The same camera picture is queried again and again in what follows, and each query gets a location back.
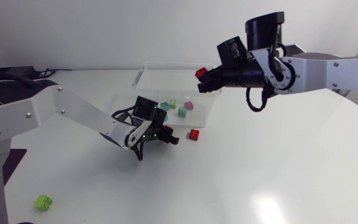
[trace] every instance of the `pink lego brick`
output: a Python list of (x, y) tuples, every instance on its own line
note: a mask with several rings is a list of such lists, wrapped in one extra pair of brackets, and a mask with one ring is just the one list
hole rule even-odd
[(187, 110), (192, 110), (194, 108), (194, 105), (191, 101), (185, 103), (185, 108)]

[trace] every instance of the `white wall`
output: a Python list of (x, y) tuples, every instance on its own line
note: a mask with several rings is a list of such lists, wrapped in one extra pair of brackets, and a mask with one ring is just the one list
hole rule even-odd
[(216, 46), (244, 23), (285, 11), (283, 42), (340, 56), (358, 51), (356, 0), (0, 0), (0, 67), (138, 68), (219, 63)]

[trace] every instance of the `green lego brick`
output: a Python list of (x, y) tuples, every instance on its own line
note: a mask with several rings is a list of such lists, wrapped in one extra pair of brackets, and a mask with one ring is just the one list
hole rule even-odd
[(177, 100), (171, 100), (171, 101), (169, 101), (169, 107), (170, 107), (170, 108), (176, 109), (177, 106), (178, 106)]
[(178, 115), (181, 117), (186, 117), (186, 114), (187, 114), (187, 109), (184, 107), (179, 107)]
[(165, 111), (168, 111), (170, 108), (170, 105), (167, 102), (163, 102), (163, 103), (160, 103), (160, 108)]
[(52, 204), (52, 199), (46, 195), (39, 195), (37, 201), (34, 204), (34, 208), (38, 208), (41, 211), (49, 210), (50, 204)]

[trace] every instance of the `toy block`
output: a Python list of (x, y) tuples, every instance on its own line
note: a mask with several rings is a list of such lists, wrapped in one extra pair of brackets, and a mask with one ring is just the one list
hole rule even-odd
[(34, 208), (38, 208), (41, 211), (49, 210), (49, 206), (52, 204), (52, 199), (46, 195), (39, 195), (37, 201), (34, 204)]
[(192, 129), (189, 134), (189, 139), (197, 141), (199, 134), (200, 134), (200, 131)]
[(163, 103), (160, 103), (160, 108), (165, 110), (165, 111), (168, 111), (170, 106), (167, 102), (163, 102)]
[(197, 70), (196, 78), (199, 78), (200, 76), (204, 75), (206, 72), (208, 72), (208, 70), (206, 68), (201, 68), (201, 69)]
[(185, 103), (185, 108), (187, 110), (192, 110), (194, 108), (194, 105), (191, 101)]
[(170, 107), (170, 108), (176, 109), (177, 106), (178, 106), (177, 100), (171, 100), (171, 101), (169, 101), (169, 107)]
[(187, 109), (184, 107), (179, 107), (178, 115), (185, 118), (186, 114), (187, 114)]

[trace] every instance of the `plastic container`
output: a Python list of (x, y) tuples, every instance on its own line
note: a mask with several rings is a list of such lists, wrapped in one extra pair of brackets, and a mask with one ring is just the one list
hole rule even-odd
[[(200, 68), (211, 70), (216, 66), (202, 63), (174, 63), (174, 62), (146, 62), (140, 68), (132, 88), (139, 96), (160, 103), (177, 100), (178, 106), (167, 111), (167, 125), (183, 125), (204, 127), (209, 112), (220, 95), (221, 90), (212, 93), (200, 93), (197, 84), (199, 81), (195, 73)], [(186, 117), (178, 115), (178, 108), (183, 107), (185, 102), (191, 101), (194, 105), (188, 110)]]

